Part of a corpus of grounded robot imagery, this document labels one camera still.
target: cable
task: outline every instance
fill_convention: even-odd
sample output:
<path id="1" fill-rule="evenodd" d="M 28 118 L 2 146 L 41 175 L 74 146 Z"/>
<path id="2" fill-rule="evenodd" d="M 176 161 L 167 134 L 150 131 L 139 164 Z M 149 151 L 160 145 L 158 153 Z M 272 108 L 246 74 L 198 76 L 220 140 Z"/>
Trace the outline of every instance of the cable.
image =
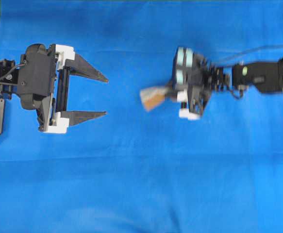
<path id="1" fill-rule="evenodd" d="M 5 75 L 3 75 L 2 77 L 0 77 L 0 81 L 2 81 L 3 79 L 6 78 L 6 76 L 8 76 L 9 74 L 11 74 L 15 69 L 17 69 L 18 67 L 23 67 L 25 66 L 26 64 L 18 64 L 17 66 L 14 66 L 13 68 L 11 68 L 9 70 L 9 72 L 7 72 Z"/>
<path id="2" fill-rule="evenodd" d="M 244 50 L 242 52 L 236 53 L 236 54 L 231 55 L 229 57 L 214 61 L 213 63 L 222 63 L 222 62 L 230 61 L 234 58 L 237 58 L 237 57 L 240 57 L 240 56 L 252 53 L 252 52 L 257 52 L 257 51 L 260 51 L 260 50 L 278 50 L 278 49 L 283 49 L 283 45 L 264 45 L 264 46 L 252 48 L 252 49 L 249 49 L 249 50 Z"/>
<path id="3" fill-rule="evenodd" d="M 244 91 L 239 91 L 239 96 L 237 96 L 237 95 L 233 92 L 233 90 L 230 89 L 229 86 L 227 86 L 227 91 L 229 91 L 229 92 L 232 94 L 232 96 L 233 96 L 235 99 L 237 99 L 237 100 L 240 100 L 240 99 L 243 98 L 243 96 L 244 96 Z"/>

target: screw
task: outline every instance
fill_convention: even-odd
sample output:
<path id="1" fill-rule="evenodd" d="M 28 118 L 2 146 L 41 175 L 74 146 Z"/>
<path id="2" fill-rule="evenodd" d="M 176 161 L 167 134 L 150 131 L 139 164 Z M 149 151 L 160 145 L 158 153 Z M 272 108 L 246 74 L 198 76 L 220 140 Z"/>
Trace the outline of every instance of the screw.
<path id="1" fill-rule="evenodd" d="M 8 76 L 6 76 L 5 78 L 6 80 L 12 80 L 13 79 L 13 76 L 11 74 L 9 74 Z"/>

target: wire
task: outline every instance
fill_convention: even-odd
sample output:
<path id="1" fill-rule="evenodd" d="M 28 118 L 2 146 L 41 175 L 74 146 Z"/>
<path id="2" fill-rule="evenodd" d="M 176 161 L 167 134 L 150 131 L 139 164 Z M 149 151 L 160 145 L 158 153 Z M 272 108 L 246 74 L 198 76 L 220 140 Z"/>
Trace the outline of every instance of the wire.
<path id="1" fill-rule="evenodd" d="M 244 96 L 244 91 L 239 91 L 239 96 L 237 96 L 237 95 L 233 92 L 233 90 L 230 89 L 229 86 L 227 86 L 227 91 L 229 91 L 229 92 L 232 94 L 232 96 L 233 96 L 235 99 L 237 99 L 237 100 L 240 100 L 240 99 L 243 98 L 243 96 Z"/>
<path id="2" fill-rule="evenodd" d="M 256 47 L 256 48 L 252 48 L 249 50 L 244 50 L 242 52 L 238 52 L 234 55 L 228 56 L 226 58 L 214 61 L 213 63 L 222 63 L 222 62 L 226 62 L 226 61 L 230 61 L 233 60 L 234 58 L 249 54 L 249 53 L 253 53 L 253 52 L 257 52 L 260 50 L 278 50 L 278 49 L 283 49 L 283 45 L 264 45 L 264 46 L 260 46 L 260 47 Z"/>
<path id="3" fill-rule="evenodd" d="M 2 77 L 0 77 L 0 81 L 2 81 L 3 79 L 6 78 L 6 76 L 8 76 L 9 74 L 11 74 L 15 69 L 17 69 L 18 67 L 23 67 L 25 66 L 26 64 L 18 64 L 17 66 L 14 66 L 13 68 L 11 68 L 9 70 L 9 72 L 7 72 L 5 75 L 3 75 Z"/>

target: blue cloth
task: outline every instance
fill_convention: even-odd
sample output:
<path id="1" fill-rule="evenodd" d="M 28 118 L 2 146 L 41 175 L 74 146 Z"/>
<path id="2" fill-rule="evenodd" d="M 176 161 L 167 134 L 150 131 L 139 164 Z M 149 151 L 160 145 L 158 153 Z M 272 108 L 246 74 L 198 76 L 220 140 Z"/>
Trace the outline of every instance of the blue cloth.
<path id="1" fill-rule="evenodd" d="M 179 104 L 146 113 L 139 99 L 170 79 L 178 46 L 217 60 L 283 44 L 283 0 L 3 0 L 0 59 L 19 62 L 33 43 L 73 46 L 105 74 L 71 77 L 68 109 L 108 115 L 44 134 L 18 97 L 7 102 L 0 232 L 283 232 L 283 94 L 214 93 L 195 122 Z"/>

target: white plastic bracket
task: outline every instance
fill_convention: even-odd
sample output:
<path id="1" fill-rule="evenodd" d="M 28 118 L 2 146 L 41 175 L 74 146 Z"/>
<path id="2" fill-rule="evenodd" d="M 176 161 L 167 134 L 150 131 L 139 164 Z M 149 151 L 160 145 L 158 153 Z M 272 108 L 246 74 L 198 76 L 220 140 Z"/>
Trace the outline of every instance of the white plastic bracket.
<path id="1" fill-rule="evenodd" d="M 64 68 L 66 59 L 75 59 L 74 48 L 67 45 L 56 45 L 56 55 L 58 55 L 57 70 Z"/>

